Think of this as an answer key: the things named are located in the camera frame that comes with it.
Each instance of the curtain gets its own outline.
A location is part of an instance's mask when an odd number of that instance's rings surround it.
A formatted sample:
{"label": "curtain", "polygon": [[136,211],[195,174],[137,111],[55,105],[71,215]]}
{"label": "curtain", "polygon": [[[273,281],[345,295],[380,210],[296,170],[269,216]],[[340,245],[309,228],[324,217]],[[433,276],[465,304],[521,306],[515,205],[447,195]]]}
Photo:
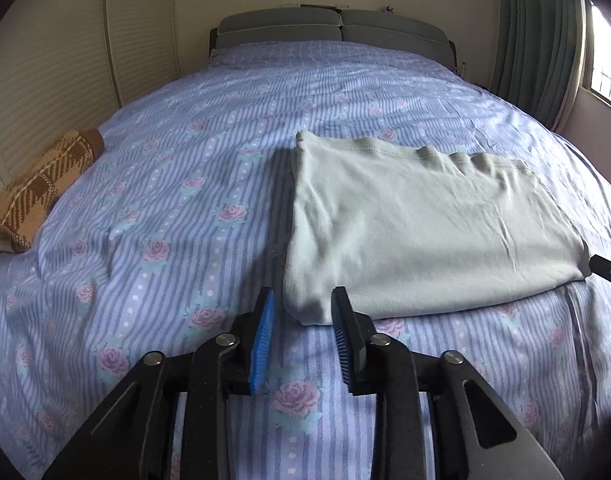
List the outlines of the curtain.
{"label": "curtain", "polygon": [[585,0],[501,0],[492,92],[560,130],[585,58]]}

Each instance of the blue striped bedspread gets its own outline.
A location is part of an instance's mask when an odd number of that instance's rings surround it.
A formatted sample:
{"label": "blue striped bedspread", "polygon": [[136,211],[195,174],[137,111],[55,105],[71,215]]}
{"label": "blue striped bedspread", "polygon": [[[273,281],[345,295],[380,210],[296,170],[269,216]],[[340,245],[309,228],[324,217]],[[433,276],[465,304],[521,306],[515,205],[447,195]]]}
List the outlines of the blue striped bedspread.
{"label": "blue striped bedspread", "polygon": [[[303,128],[523,160],[591,252],[611,259],[607,181],[566,140],[442,66],[325,41],[216,51],[208,70],[103,124],[106,152],[33,248],[0,254],[0,443],[27,479],[145,352],[193,351],[263,285],[281,311],[290,149]],[[229,401],[236,478],[367,480],[374,399],[347,394],[330,327],[283,313],[278,323],[265,394]],[[564,473],[609,423],[611,285],[600,278],[376,325],[414,351],[466,355]],[[178,438],[174,450],[177,478]]]}

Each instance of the brown plaid pillow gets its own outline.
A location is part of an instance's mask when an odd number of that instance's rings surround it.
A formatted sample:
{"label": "brown plaid pillow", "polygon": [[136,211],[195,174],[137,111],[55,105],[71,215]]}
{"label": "brown plaid pillow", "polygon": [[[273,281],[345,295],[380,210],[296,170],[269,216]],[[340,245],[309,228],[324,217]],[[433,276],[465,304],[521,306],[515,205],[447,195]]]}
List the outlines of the brown plaid pillow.
{"label": "brown plaid pillow", "polygon": [[49,145],[0,193],[0,251],[24,253],[58,198],[103,153],[96,128],[70,131]]}

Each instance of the gray headboard cushion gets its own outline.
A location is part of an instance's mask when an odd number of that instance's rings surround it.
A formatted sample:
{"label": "gray headboard cushion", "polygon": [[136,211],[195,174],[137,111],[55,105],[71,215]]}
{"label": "gray headboard cushion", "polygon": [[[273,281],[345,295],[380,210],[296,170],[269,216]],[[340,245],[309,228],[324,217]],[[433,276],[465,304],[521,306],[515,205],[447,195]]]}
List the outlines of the gray headboard cushion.
{"label": "gray headboard cushion", "polygon": [[284,25],[341,26],[341,17],[332,9],[319,7],[282,7],[279,9],[251,10],[233,14],[219,23],[218,33],[237,32],[249,28],[281,27]]}
{"label": "gray headboard cushion", "polygon": [[455,53],[438,27],[374,10],[282,7],[223,19],[211,33],[211,49],[263,41],[352,41],[412,52],[456,71]]}
{"label": "gray headboard cushion", "polygon": [[362,25],[344,25],[341,29],[343,41],[363,43],[380,48],[391,48],[403,52],[412,52],[427,57],[432,61],[441,63],[450,70],[455,70],[455,57],[447,40],[445,43],[427,40],[412,34],[393,32],[375,27],[363,27]]}
{"label": "gray headboard cushion", "polygon": [[243,43],[263,41],[343,41],[338,25],[283,25],[275,27],[249,28],[219,34],[217,48],[227,48]]}
{"label": "gray headboard cushion", "polygon": [[389,12],[359,9],[343,10],[341,12],[341,20],[343,25],[362,25],[363,27],[402,32],[447,44],[447,36],[439,27],[413,18],[397,16]]}

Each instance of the folded towel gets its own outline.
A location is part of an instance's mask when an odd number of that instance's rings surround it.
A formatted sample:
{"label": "folded towel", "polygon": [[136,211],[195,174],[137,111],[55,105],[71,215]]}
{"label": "folded towel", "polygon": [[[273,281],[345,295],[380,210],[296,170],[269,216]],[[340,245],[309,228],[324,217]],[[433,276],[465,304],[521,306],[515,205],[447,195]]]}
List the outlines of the folded towel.
{"label": "folded towel", "polygon": [[588,246],[523,162],[297,135],[286,308],[330,324],[330,293],[378,319],[518,300],[589,275]]}

